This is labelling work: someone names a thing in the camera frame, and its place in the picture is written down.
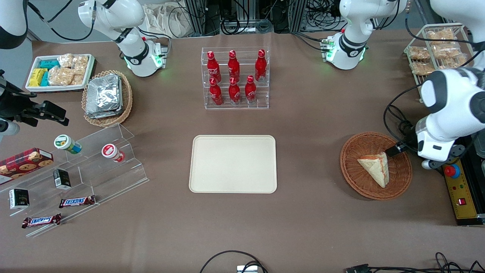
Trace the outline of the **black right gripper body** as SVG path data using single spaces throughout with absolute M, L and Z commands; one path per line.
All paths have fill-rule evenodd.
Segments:
M 1 95 L 0 115 L 3 119 L 14 119 L 16 116 L 38 117 L 35 109 L 37 103 L 31 101 L 37 97 L 33 92 L 24 92 L 4 78 L 5 71 L 0 71 Z

